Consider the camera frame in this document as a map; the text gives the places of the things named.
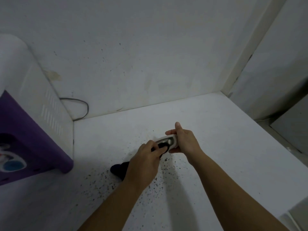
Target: forearm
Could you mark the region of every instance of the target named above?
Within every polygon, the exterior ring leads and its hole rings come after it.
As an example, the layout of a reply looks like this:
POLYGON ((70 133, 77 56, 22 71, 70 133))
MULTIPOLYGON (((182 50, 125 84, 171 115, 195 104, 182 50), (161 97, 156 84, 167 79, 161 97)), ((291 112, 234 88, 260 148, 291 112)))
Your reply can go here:
POLYGON ((287 230, 206 154, 196 154, 190 163, 196 169, 225 231, 287 230))
POLYGON ((122 230, 142 191, 125 180, 86 220, 79 231, 122 230))

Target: hand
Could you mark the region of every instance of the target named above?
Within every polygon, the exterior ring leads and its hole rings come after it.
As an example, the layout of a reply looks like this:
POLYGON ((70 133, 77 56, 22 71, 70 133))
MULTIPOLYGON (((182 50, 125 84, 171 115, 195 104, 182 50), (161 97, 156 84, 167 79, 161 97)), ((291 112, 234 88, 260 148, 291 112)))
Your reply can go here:
POLYGON ((160 162, 159 156, 166 150, 167 147, 159 148, 153 140, 142 144, 129 161, 124 182, 142 192, 155 178, 160 162))
POLYGON ((176 134, 179 144, 177 148, 171 149, 169 153, 182 152, 186 155, 189 163, 191 163, 193 157, 199 154, 204 154, 193 132, 190 130, 184 130, 179 122, 175 123, 175 129, 166 131, 165 134, 176 134))

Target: right hand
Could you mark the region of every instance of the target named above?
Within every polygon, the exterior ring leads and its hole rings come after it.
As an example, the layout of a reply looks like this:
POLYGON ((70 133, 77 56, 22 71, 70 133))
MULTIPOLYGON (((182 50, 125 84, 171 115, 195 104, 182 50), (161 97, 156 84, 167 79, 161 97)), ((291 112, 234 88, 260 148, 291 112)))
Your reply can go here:
POLYGON ((199 143, 190 130, 184 130, 179 122, 175 123, 175 129, 165 132, 166 135, 177 135, 178 147, 171 149, 169 153, 182 152, 186 155, 188 162, 191 163, 193 157, 204 154, 199 143))

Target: black cloth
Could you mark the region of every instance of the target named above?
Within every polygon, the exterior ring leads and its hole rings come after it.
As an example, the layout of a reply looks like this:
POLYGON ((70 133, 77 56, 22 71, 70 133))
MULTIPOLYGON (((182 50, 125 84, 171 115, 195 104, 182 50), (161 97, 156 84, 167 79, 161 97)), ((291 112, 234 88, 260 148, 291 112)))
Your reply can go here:
MULTIPOLYGON (((159 148, 166 147, 166 146, 167 146, 167 150, 163 154, 165 154, 169 150, 170 145, 168 143, 159 143, 158 144, 159 148)), ((127 171, 128 165, 129 165, 129 161, 124 162, 122 164, 115 164, 115 165, 111 166, 110 172, 112 174, 116 175, 117 177, 119 177, 123 181, 125 176, 126 176, 126 171, 127 171)))

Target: left hand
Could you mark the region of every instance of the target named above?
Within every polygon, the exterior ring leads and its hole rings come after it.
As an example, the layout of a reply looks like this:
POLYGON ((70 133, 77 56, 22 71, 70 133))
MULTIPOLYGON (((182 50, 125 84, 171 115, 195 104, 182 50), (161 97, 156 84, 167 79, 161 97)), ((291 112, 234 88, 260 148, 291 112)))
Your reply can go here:
POLYGON ((124 182, 142 192, 155 178, 160 162, 159 157, 166 150, 167 147, 159 148, 153 140, 142 144, 129 162, 124 182))

